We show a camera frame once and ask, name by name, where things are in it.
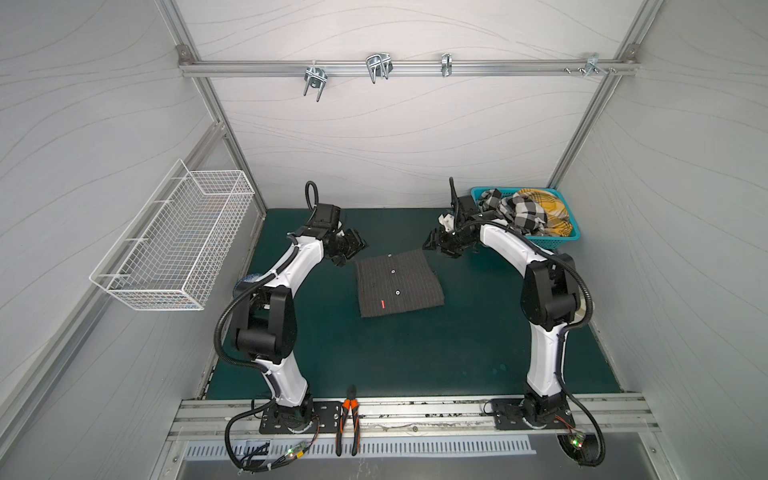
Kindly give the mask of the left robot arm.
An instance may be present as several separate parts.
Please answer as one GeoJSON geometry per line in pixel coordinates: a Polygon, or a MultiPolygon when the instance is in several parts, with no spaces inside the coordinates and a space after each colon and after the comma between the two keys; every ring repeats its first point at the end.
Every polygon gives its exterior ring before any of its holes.
{"type": "Polygon", "coordinates": [[[260,372],[276,414],[303,426],[313,400],[293,353],[298,337],[294,298],[311,271],[328,259],[342,266],[366,247],[359,233],[343,227],[341,208],[319,203],[309,219],[288,235],[288,250],[263,275],[245,282],[214,327],[218,358],[260,372]]]}

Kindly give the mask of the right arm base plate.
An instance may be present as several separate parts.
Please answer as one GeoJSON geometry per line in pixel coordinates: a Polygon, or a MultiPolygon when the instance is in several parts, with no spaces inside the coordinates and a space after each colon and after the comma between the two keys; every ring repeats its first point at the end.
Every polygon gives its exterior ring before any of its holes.
{"type": "Polygon", "coordinates": [[[568,430],[575,426],[562,396],[495,398],[490,407],[497,430],[568,430]]]}

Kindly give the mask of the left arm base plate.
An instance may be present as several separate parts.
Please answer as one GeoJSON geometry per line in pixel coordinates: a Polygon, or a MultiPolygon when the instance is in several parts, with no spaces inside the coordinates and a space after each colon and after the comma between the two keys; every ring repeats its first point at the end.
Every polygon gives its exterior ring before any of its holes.
{"type": "Polygon", "coordinates": [[[296,407],[273,405],[261,414],[259,433],[262,435],[300,435],[335,433],[338,429],[341,403],[313,401],[296,407]]]}

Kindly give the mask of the grey pinstriped long sleeve shirt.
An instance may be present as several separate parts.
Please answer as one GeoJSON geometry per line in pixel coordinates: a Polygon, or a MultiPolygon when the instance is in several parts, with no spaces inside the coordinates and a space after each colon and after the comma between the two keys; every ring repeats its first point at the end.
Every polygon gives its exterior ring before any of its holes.
{"type": "Polygon", "coordinates": [[[362,318],[443,306],[441,284],[422,250],[355,261],[362,318]]]}

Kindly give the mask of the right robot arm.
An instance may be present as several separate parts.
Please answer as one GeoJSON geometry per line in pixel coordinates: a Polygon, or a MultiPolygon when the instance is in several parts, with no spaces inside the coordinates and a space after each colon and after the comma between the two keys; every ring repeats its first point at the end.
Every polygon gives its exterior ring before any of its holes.
{"type": "Polygon", "coordinates": [[[480,244],[523,277],[520,304],[531,328],[531,359],[520,410],[529,424],[541,428],[567,408],[562,376],[567,332],[581,302],[587,302],[587,313],[593,303],[570,256],[542,249],[506,221],[480,211],[472,196],[452,192],[451,212],[439,217],[423,248],[458,258],[480,244]]]}

